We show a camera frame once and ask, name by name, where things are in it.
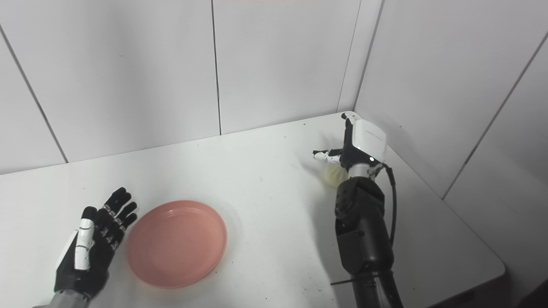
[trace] table surface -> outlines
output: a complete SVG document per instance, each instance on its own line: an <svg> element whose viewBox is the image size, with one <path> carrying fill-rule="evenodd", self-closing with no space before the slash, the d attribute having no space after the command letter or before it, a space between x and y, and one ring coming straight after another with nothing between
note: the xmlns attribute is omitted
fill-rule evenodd
<svg viewBox="0 0 548 308"><path fill-rule="evenodd" d="M220 264L177 290L138 281L122 243L91 307L355 307L334 232L335 189L312 150L342 146L340 114L0 176L0 298L46 304L55 264L85 206L125 186L138 214L178 199L204 202L225 220ZM493 252L390 148L398 221L393 267L404 306L428 307L504 273ZM384 172L377 183L387 196Z"/></svg>

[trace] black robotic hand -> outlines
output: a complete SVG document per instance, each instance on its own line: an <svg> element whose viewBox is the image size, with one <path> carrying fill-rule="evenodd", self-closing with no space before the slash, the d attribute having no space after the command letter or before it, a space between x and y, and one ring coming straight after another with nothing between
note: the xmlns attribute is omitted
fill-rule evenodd
<svg viewBox="0 0 548 308"><path fill-rule="evenodd" d="M116 248L127 227L137 220L137 215L132 213L137 204L131 202L124 207L131 197L120 187L101 209L85 208L80 230L57 268L55 292L70 290L89 301L105 287ZM83 243L81 236L86 232L92 239Z"/></svg>

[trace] wall seam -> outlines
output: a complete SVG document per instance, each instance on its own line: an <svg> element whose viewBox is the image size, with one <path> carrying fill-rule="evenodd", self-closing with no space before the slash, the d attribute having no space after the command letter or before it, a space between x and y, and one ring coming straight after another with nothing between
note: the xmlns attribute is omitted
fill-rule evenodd
<svg viewBox="0 0 548 308"><path fill-rule="evenodd" d="M57 136L53 132L52 125L49 123L48 117L45 115L44 109L42 108L42 105L38 101L38 97L36 97L36 93L32 89L30 82L28 81L27 75L25 74L25 71L23 71L23 67L21 66L21 63L19 63L19 59L17 59L17 56L15 55L15 52L13 51L12 45L9 43L8 37L6 36L4 29L2 28L2 25L0 25L0 34L4 38L5 44L8 47L8 50L10 54L12 55L12 58L19 72L21 73L21 76L23 77L23 80L25 81L25 84L27 85L29 92L31 93L31 96L36 104L36 107L40 111L40 114L42 115L42 118L44 119L44 122L46 126L48 127L49 133L52 135L53 140L55 141L55 144L57 145L57 148L59 149L59 152L61 153L61 156L63 157L63 160L65 161L65 163L68 163L69 161L65 155L65 151L63 151L63 148L61 147L61 144L59 143L59 139L57 139Z"/></svg>
<svg viewBox="0 0 548 308"><path fill-rule="evenodd" d="M337 109L336 109L337 112L339 112L339 106L341 104L341 96L343 95L344 82L346 80L346 71L348 70L348 63L349 63L349 60L350 60L350 54L352 53L352 46L354 45L354 36L356 35L356 27L358 26L359 11L362 8L362 1L363 0L359 0L358 13L356 14L356 22L354 23L354 32L352 33L352 40L350 40L350 48L348 50L348 57L346 58L346 66L344 68L344 75L342 76L341 92L339 93L339 101L337 102Z"/></svg>
<svg viewBox="0 0 548 308"><path fill-rule="evenodd" d="M453 185L455 185L455 182L456 180L459 178L460 174L463 172L464 170L464 167L466 166L466 164L468 164L468 162L470 161L470 158L472 157L472 155L476 152L478 146L480 145L481 141L483 140L483 138L485 137L485 135L487 134L487 131L489 131L489 129L491 128L491 126L493 125L493 122L495 122L495 119L499 116L500 114L500 111L503 109L504 105L506 105L506 103L508 102L508 99L510 98L510 96L512 95L513 91L516 89L517 85L519 84L519 82L521 81L521 78L523 77L523 75L525 75L525 72L527 72L527 69L529 69L529 66L531 65L531 63L533 62L533 60L535 59L537 53L539 53L539 50L540 48L542 48L542 46L544 45L544 42L546 42L546 38L548 37L548 32L546 32L546 34L544 34L544 37L542 38L542 40L540 41L540 44L537 46L537 48L535 49L535 52L533 52L533 55L531 56L531 58L529 59L529 61L527 61L527 64L525 65L525 67L523 68L523 70L521 71L520 75L517 77L516 79L516 82L513 84L512 88L510 89L510 91L508 92L508 94L506 95L505 99L503 100L502 104L500 104L499 108L497 109L497 111L495 112L495 115L493 116L493 118L491 119L491 121L489 122L489 124L487 125L487 127L485 128L485 130L483 131L482 135L480 136L478 142L476 143L476 145L472 148L472 151L470 152L470 154L468 155L468 157L466 158L466 160L464 160L464 163L463 165L460 167L459 169L459 172L457 172L455 178L453 179L453 181L451 182L451 184L449 185L449 187L447 188L447 191L443 194L443 197L442 197L442 200L445 200L445 197L447 197L447 194L449 194L449 191L451 190L451 188L453 188Z"/></svg>
<svg viewBox="0 0 548 308"><path fill-rule="evenodd" d="M217 39L215 36L215 11L213 9L213 0L211 0L211 21L213 24L213 55L215 57L215 83L217 86L217 112L219 114L219 135L222 135L221 127L221 100L219 97L219 69L217 66Z"/></svg>
<svg viewBox="0 0 548 308"><path fill-rule="evenodd" d="M363 79L366 75L366 69L367 69L367 65L369 63L369 57L371 56L371 50L373 50L373 43L375 42L376 32L377 32L377 29L379 28L380 17L383 14L384 1L385 0L382 0L381 3L380 3L379 15L377 15L377 20L375 22L375 28L373 29L373 35L371 35L371 41L369 42L369 48L367 49L366 62L363 65L362 77L359 79L358 91L356 92L356 100L354 101L354 107L352 108L353 111L356 110L356 105L358 104L359 93L362 89Z"/></svg>

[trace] cable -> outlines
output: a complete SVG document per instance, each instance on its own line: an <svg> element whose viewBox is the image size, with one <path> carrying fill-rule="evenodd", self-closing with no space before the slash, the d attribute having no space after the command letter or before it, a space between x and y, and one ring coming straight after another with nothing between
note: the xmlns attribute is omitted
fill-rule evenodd
<svg viewBox="0 0 548 308"><path fill-rule="evenodd" d="M392 171L392 168L385 163L383 163L383 166L386 169L390 186L392 186L392 226L390 227L390 244L394 245L394 236L396 234L396 214L398 212L398 203L396 200L396 180L394 179L394 172Z"/></svg>

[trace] pink plate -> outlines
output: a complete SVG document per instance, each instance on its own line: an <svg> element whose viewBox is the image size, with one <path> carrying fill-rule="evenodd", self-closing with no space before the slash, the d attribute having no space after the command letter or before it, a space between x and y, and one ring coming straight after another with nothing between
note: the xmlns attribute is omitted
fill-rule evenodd
<svg viewBox="0 0 548 308"><path fill-rule="evenodd" d="M163 289L181 288L217 266L226 238L225 223L213 208L196 201L173 201L135 224L125 256L144 282Z"/></svg>

